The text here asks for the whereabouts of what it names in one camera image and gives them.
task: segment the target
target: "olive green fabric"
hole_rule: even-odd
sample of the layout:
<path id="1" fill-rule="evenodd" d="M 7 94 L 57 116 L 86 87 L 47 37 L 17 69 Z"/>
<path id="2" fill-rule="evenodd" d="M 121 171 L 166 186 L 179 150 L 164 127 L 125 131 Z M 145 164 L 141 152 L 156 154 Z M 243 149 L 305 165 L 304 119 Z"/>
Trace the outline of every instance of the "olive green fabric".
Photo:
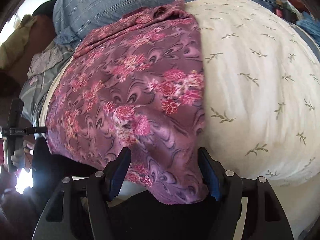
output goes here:
<path id="1" fill-rule="evenodd" d="M 29 40 L 31 27 L 36 17 L 25 15 L 18 28 L 0 46 L 0 69 L 8 69 L 23 55 L 24 47 Z"/>

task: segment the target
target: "brown fabric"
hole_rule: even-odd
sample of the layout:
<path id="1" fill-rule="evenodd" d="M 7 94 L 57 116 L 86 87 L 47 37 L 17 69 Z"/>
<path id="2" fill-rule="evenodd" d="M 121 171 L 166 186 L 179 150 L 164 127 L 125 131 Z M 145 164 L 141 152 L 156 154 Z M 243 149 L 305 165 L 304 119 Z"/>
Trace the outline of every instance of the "brown fabric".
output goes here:
<path id="1" fill-rule="evenodd" d="M 29 33 L 37 18 L 25 15 L 18 28 L 0 46 L 0 69 L 8 69 L 22 57 Z"/>
<path id="2" fill-rule="evenodd" d="M 31 28 L 29 41 L 24 48 L 22 57 L 7 72 L 21 87 L 28 79 L 27 73 L 33 56 L 45 50 L 56 36 L 52 20 L 49 17 L 45 15 L 38 15 L 36 17 L 37 21 Z"/>

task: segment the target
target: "leaf pattern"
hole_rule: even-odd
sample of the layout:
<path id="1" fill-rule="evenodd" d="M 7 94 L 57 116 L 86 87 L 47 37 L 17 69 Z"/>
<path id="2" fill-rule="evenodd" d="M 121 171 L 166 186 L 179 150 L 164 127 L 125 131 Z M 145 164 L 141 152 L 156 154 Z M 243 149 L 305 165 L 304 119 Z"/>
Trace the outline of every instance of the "leaf pattern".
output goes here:
<path id="1" fill-rule="evenodd" d="M 268 56 L 268 54 L 267 55 L 263 55 L 261 52 L 256 52 L 255 50 L 253 50 L 253 49 L 250 49 L 252 52 L 252 54 L 257 54 L 259 57 L 266 57 L 266 56 Z"/>
<path id="2" fill-rule="evenodd" d="M 277 174 L 277 171 L 275 172 L 275 174 L 272 174 L 272 172 L 270 170 L 268 170 L 268 174 L 266 174 L 266 176 L 270 176 L 270 177 L 274 177 L 274 176 L 278 176 L 279 174 Z"/>
<path id="3" fill-rule="evenodd" d="M 214 29 L 213 28 L 206 28 L 206 27 L 203 27 L 203 28 L 200 28 L 200 30 L 203 30 L 203 29 L 206 29 L 206 30 L 210 30 L 210 31 L 213 31 Z"/>
<path id="4" fill-rule="evenodd" d="M 271 39 L 273 39 L 273 40 L 276 40 L 274 37 L 272 37 L 272 36 L 270 36 L 270 35 L 268 35 L 268 34 L 261 33 L 261 35 L 264 35 L 264 36 L 269 37 L 269 38 L 271 38 Z"/>
<path id="5" fill-rule="evenodd" d="M 222 119 L 220 123 L 232 122 L 233 120 L 235 120 L 235 118 L 229 119 L 226 115 L 226 111 L 223 112 L 223 115 L 219 114 L 219 112 L 215 111 L 212 107 L 211 107 L 211 111 L 215 113 L 211 117 L 219 117 L 220 119 Z"/>
<path id="6" fill-rule="evenodd" d="M 306 101 L 306 99 L 304 98 L 304 102 L 305 102 L 305 105 L 307 106 L 307 107 L 309 107 L 309 111 L 311 111 L 311 110 L 314 110 L 315 108 L 312 106 L 312 104 L 309 102 L 309 103 L 307 103 L 307 101 Z"/>
<path id="7" fill-rule="evenodd" d="M 314 74 L 310 73 L 310 76 L 312 76 L 313 79 L 318 83 L 318 85 L 320 85 L 319 80 L 316 78 L 316 76 Z"/>
<path id="8" fill-rule="evenodd" d="M 271 27 L 268 27 L 268 26 L 265 26 L 265 25 L 262 25 L 263 27 L 265 27 L 265 28 L 268 28 L 268 29 L 270 29 L 270 30 L 276 30 L 276 29 L 274 29 L 274 28 L 271 28 Z"/>
<path id="9" fill-rule="evenodd" d="M 245 26 L 245 24 L 235 25 L 237 29 L 239 29 L 241 26 Z"/>
<path id="10" fill-rule="evenodd" d="M 303 136 L 303 133 L 304 133 L 304 131 L 302 132 L 302 133 L 297 133 L 297 135 L 296 136 L 299 136 L 299 138 L 300 138 L 300 141 L 303 141 L 303 143 L 304 143 L 304 145 L 306 145 L 306 137 L 304 137 Z"/>
<path id="11" fill-rule="evenodd" d="M 248 80 L 251 80 L 253 83 L 255 83 L 257 86 L 259 86 L 259 84 L 257 83 L 257 78 L 252 78 L 250 77 L 250 73 L 248 74 L 244 74 L 243 72 L 239 73 L 238 75 L 243 75 L 245 76 Z"/>
<path id="12" fill-rule="evenodd" d="M 277 113 L 277 117 L 276 117 L 277 120 L 279 118 L 279 114 L 283 112 L 283 106 L 285 106 L 285 103 L 284 102 L 278 103 L 278 105 L 279 105 L 279 108 L 275 110 L 275 113 Z"/>
<path id="13" fill-rule="evenodd" d="M 281 79 L 285 79 L 288 82 L 289 82 L 289 80 L 294 82 L 294 80 L 291 77 L 292 77 L 291 75 L 287 75 L 286 73 L 284 73 L 284 76 L 282 76 Z"/>
<path id="14" fill-rule="evenodd" d="M 304 165 L 303 170 L 304 170 L 305 168 L 307 168 L 308 166 L 310 166 L 310 165 L 311 165 L 311 163 L 315 160 L 315 158 L 316 158 L 316 157 L 313 157 L 312 159 L 310 159 L 310 160 L 309 160 L 309 163 L 308 163 L 308 164 L 306 164 L 306 165 Z"/>
<path id="15" fill-rule="evenodd" d="M 212 59 L 218 58 L 218 55 L 221 55 L 221 54 L 223 54 L 223 53 L 218 52 L 218 53 L 216 53 L 216 54 L 210 54 L 211 57 L 206 57 L 206 58 L 204 58 L 204 59 L 208 59 L 208 63 L 209 63 Z"/>
<path id="16" fill-rule="evenodd" d="M 308 57 L 308 59 L 309 59 L 309 61 L 310 61 L 313 65 L 316 65 L 316 63 L 314 63 L 311 58 Z"/>
<path id="17" fill-rule="evenodd" d="M 290 63 L 292 63 L 292 61 L 295 60 L 294 57 L 295 57 L 296 55 L 295 55 L 295 54 L 290 54 L 290 53 L 289 53 L 289 55 L 290 55 L 290 56 L 288 57 L 288 59 L 290 60 Z"/>
<path id="18" fill-rule="evenodd" d="M 238 35 L 236 35 L 235 33 L 232 33 L 232 34 L 227 34 L 226 36 L 222 37 L 221 39 L 225 39 L 225 38 L 230 38 L 231 36 L 234 36 L 234 37 L 239 37 Z"/>
<path id="19" fill-rule="evenodd" d="M 255 146 L 255 148 L 252 149 L 252 150 L 249 150 L 245 156 L 249 155 L 250 153 L 254 153 L 256 156 L 258 156 L 258 153 L 257 153 L 258 151 L 265 151 L 265 152 L 268 153 L 269 150 L 265 149 L 266 146 L 267 146 L 267 144 L 265 143 L 264 145 L 262 145 L 261 147 L 259 147 L 259 143 L 257 143 L 257 145 Z"/>

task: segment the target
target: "floral pattern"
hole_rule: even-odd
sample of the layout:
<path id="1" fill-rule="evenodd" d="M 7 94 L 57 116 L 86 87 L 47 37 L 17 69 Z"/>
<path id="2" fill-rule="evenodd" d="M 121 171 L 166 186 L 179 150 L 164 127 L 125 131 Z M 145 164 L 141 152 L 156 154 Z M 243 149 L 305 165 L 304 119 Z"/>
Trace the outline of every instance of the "floral pattern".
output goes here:
<path id="1" fill-rule="evenodd" d="M 129 147 L 126 180 L 166 204 L 208 194 L 195 150 L 204 128 L 200 33 L 183 9 L 176 0 L 93 30 L 65 70 L 46 119 L 53 154 L 97 169 Z"/>

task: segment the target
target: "metal screw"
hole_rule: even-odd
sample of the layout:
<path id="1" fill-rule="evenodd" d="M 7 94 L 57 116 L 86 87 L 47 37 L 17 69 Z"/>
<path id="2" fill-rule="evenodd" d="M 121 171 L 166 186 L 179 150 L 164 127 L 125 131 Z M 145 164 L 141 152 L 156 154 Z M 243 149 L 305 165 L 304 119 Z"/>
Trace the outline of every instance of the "metal screw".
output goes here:
<path id="1" fill-rule="evenodd" d="M 97 178 L 102 177 L 103 174 L 104 174 L 103 171 L 97 171 L 97 172 L 95 173 L 95 175 L 96 175 Z"/>
<path id="2" fill-rule="evenodd" d="M 226 175 L 228 176 L 228 177 L 232 177 L 232 176 L 234 176 L 234 172 L 233 171 L 226 171 Z"/>
<path id="3" fill-rule="evenodd" d="M 267 179 L 263 176 L 259 177 L 259 181 L 262 182 L 262 183 L 265 183 L 267 182 Z"/>
<path id="4" fill-rule="evenodd" d="M 69 177 L 65 177 L 62 179 L 62 183 L 68 183 L 70 181 Z"/>

